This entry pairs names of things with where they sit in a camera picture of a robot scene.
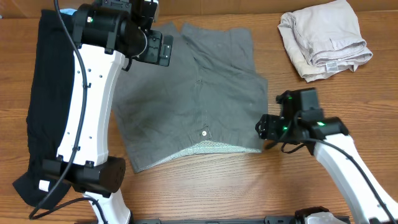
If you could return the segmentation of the grey shorts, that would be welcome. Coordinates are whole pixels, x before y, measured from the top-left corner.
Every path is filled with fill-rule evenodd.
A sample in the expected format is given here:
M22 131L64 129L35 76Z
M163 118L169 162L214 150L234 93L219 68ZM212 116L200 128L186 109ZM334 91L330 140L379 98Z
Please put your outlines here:
M112 109L135 172L195 154L261 152L255 125L267 113L267 81L256 73L251 32L173 23L167 67L134 62Z

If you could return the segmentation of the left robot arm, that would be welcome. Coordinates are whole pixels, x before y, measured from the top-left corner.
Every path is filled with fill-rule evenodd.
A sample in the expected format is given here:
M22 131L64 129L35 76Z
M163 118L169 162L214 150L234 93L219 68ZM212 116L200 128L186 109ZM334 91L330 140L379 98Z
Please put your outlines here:
M108 125L118 76L132 61L168 66L173 37L152 30L159 3L97 1L82 4L67 33L75 58L65 132L46 176L67 182L88 201L99 223L132 223L121 184L126 162L108 152Z

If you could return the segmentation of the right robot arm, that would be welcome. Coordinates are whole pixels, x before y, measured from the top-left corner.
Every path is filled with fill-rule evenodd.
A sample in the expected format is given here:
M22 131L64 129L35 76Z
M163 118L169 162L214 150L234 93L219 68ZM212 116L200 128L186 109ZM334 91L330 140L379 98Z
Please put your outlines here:
M333 179L355 223L397 223L397 202L363 162L342 120L324 116L316 89L287 90L275 101L280 114L263 114L255 126L269 141L266 148L306 147Z

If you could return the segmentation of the light blue garment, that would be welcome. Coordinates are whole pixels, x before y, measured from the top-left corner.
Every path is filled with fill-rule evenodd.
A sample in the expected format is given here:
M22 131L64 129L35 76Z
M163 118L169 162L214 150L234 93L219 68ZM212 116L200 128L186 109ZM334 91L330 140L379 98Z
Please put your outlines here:
M76 9L72 9L72 8L61 9L60 12L62 14L67 14L67 15L72 16L74 14L74 12L76 12Z

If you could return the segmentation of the folded beige shorts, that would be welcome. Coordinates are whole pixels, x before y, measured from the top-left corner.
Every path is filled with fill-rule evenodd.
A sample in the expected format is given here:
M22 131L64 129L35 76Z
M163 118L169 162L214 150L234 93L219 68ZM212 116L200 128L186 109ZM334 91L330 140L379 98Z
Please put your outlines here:
M308 83L355 72L373 57L357 15L344 0L286 12L278 29L290 61Z

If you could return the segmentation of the black garment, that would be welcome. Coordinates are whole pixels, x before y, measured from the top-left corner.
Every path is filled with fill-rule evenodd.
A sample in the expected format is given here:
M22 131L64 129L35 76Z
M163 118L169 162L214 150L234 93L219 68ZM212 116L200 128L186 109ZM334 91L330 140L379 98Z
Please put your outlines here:
M73 28L70 15L57 16L55 11L42 10L26 118L29 166L27 172L13 183L23 201L32 207L47 195L39 189L39 182L47 179L42 162L56 158L70 108L75 63L64 28Z

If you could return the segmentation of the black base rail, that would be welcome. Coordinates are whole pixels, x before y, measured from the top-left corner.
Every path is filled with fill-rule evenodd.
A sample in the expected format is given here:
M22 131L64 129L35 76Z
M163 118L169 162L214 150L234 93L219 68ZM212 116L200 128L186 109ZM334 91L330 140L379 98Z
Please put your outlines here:
M134 220L133 224L293 224L294 216L266 216L264 218L250 219L221 219L221 220L160 220L142 219Z

